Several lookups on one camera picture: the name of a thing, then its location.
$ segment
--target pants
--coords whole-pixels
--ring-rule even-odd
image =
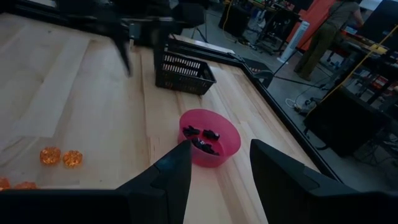
[[[295,67],[295,71],[303,77],[309,77],[317,66],[323,54],[332,44],[338,29],[329,23],[324,23],[312,37],[310,47]]]

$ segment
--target workbench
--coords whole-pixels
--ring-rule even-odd
[[[196,96],[155,86],[151,49],[130,52],[128,78],[106,37],[10,14],[0,15],[0,29],[0,177],[11,185],[115,189],[177,145],[179,117],[194,108],[229,119],[242,145],[219,168],[192,165],[186,223],[267,223],[251,173],[251,139],[317,170],[239,68],[208,62],[217,83]],[[80,151],[82,166],[43,166],[46,146]]]

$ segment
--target plastic bowl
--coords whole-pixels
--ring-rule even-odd
[[[199,129],[200,134],[186,138],[183,134],[183,128],[187,128],[189,125]],[[210,129],[220,134],[218,141],[205,138],[202,135],[204,129]],[[233,124],[223,116],[209,110],[190,110],[181,116],[178,143],[193,138],[200,138],[207,144],[211,144],[213,146],[212,149],[220,154],[219,156],[215,156],[203,152],[192,144],[192,162],[202,167],[218,167],[222,165],[241,147],[241,137]]]

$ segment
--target yellow cable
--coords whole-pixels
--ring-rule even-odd
[[[334,88],[331,92],[329,92],[329,94],[327,94],[327,96],[325,96],[325,97],[321,100],[321,102],[319,102],[319,103],[322,103],[322,102],[323,102],[326,98],[328,98],[333,92],[335,92],[338,88],[340,88],[340,87],[344,84],[344,82],[347,81],[347,80],[354,74],[354,72],[359,68],[359,66],[361,66],[362,63],[363,63],[371,54],[373,54],[373,52],[374,52],[378,47],[380,47],[380,45],[382,45],[382,44],[384,43],[384,41],[387,40],[387,38],[389,38],[389,37],[396,31],[396,29],[398,29],[398,25],[396,25],[395,28],[393,28],[393,30],[392,30],[382,41],[380,41],[380,43],[378,43],[378,44],[376,45],[375,48],[371,48],[370,52],[365,56],[365,58],[362,59],[361,62],[359,62],[359,63],[355,66],[355,68],[351,71],[351,73],[350,73],[338,86],[336,86],[336,88]],[[307,116],[308,116],[315,108],[316,108],[316,107],[312,108],[312,109],[310,110],[310,112],[308,112]]]
[[[225,39],[227,39],[227,40],[232,41],[232,42],[235,43],[235,40],[229,39],[229,38],[225,35],[225,31],[224,31],[224,30],[225,30],[226,21],[228,20],[228,17],[229,17],[229,10],[231,9],[232,2],[233,2],[233,1],[231,1],[231,2],[229,3],[228,10],[226,11],[226,17],[225,17],[225,21],[224,21],[224,24],[223,24],[223,34],[224,34]]]

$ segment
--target orange candy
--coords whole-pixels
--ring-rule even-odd
[[[76,167],[83,162],[83,155],[79,151],[68,151],[62,157],[67,167]]]
[[[5,177],[0,177],[0,191],[10,189],[10,182]]]
[[[58,147],[46,147],[40,151],[40,161],[45,165],[57,164],[61,159],[61,150]]]
[[[23,182],[23,183],[15,185],[14,189],[30,190],[30,189],[37,189],[37,186],[36,186],[35,182]]]

